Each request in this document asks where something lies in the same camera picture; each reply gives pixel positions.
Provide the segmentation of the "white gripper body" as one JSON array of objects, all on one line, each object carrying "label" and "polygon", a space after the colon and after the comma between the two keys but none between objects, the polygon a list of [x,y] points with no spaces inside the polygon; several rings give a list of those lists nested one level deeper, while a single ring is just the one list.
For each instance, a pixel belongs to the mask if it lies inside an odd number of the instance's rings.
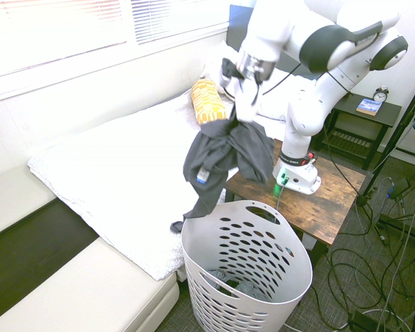
[{"label": "white gripper body", "polygon": [[234,83],[234,103],[239,122],[252,122],[259,108],[260,85],[254,79]]}]

